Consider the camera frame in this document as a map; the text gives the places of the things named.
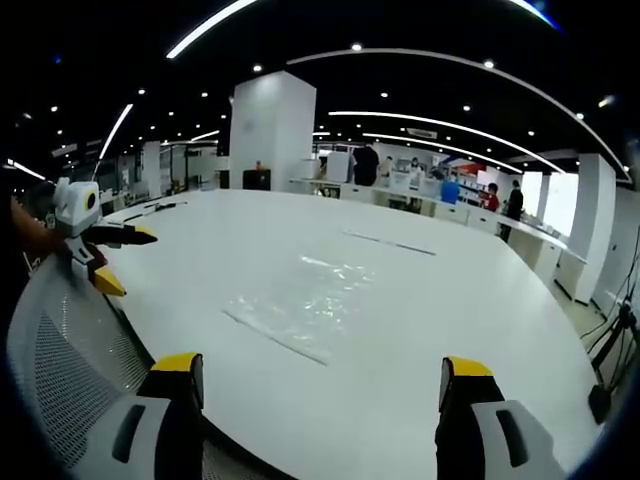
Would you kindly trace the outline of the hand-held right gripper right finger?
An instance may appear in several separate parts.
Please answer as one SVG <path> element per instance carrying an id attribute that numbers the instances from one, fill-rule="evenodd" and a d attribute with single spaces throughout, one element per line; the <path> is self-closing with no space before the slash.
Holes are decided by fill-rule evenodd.
<path id="1" fill-rule="evenodd" d="M 435 431 L 439 479 L 564 479 L 554 441 L 522 405 L 503 396 L 480 362 L 442 361 Z"/>

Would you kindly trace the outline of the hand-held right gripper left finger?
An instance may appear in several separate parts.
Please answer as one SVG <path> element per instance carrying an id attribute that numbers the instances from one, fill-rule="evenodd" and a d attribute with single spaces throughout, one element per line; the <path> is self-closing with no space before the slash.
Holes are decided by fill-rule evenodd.
<path id="1" fill-rule="evenodd" d="M 88 431 L 74 479 L 200 479 L 203 356 L 165 357 Z"/>

